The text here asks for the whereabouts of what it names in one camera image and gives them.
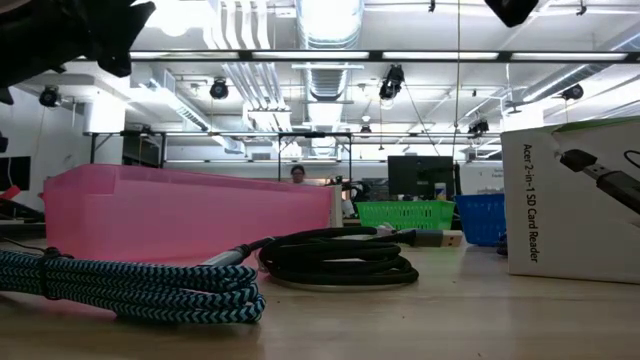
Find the braided cable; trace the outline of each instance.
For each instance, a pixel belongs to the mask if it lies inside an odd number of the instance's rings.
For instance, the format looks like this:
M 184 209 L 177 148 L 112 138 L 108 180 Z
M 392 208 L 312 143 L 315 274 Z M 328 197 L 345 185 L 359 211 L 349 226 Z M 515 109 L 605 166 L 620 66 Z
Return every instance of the braided cable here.
M 38 255 L 0 251 L 0 291 L 45 295 Z M 67 299 L 145 320 L 192 323 L 252 323 L 265 300 L 246 266 L 179 267 L 75 260 L 46 261 L 52 298 Z

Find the computer monitor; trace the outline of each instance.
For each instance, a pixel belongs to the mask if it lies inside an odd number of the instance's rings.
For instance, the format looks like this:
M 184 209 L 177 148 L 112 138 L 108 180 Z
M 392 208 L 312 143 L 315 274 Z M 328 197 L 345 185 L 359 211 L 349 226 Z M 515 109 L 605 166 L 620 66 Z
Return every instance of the computer monitor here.
M 456 194 L 451 156 L 389 156 L 389 194 L 436 198 L 436 184 L 446 187 L 447 200 Z

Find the coiled black cable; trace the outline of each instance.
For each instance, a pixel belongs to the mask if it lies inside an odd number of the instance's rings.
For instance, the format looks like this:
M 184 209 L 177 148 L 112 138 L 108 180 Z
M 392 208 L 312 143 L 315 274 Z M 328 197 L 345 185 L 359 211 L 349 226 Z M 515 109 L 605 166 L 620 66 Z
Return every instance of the coiled black cable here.
M 412 244 L 415 232 L 371 240 L 336 239 L 376 235 L 372 227 L 306 231 L 249 245 L 261 249 L 259 259 L 276 279 L 307 285 L 392 285 L 418 279 L 411 263 L 400 256 L 397 243 Z
M 631 154 L 633 155 L 640 155 L 640 151 L 636 151 L 636 150 L 627 150 L 624 152 L 624 158 L 627 159 L 628 162 L 631 163 L 631 165 L 637 167 L 638 169 L 640 169 L 640 164 L 638 164 L 637 160 L 634 160 L 631 158 Z

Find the wooden table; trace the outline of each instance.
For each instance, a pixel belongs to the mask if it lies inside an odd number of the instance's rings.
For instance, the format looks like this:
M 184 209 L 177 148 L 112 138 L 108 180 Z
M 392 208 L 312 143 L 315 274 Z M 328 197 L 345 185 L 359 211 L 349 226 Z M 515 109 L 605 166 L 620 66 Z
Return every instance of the wooden table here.
M 417 284 L 315 293 L 261 281 L 257 325 L 144 327 L 0 297 L 0 359 L 638 359 L 640 287 L 513 277 L 493 251 L 406 249 Z

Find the cable tie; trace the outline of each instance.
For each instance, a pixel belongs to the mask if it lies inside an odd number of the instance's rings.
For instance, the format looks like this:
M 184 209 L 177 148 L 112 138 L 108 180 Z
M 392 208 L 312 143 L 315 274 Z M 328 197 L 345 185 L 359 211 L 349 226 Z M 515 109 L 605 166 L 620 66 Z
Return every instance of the cable tie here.
M 55 298 L 49 295 L 49 287 L 47 284 L 47 262 L 49 260 L 58 259 L 58 258 L 67 258 L 73 259 L 73 256 L 69 254 L 62 254 L 60 250 L 55 247 L 48 247 L 44 250 L 44 255 L 42 255 L 38 259 L 37 267 L 38 267 L 38 275 L 40 278 L 40 292 L 42 296 L 44 296 L 47 300 L 60 300 L 60 298 Z

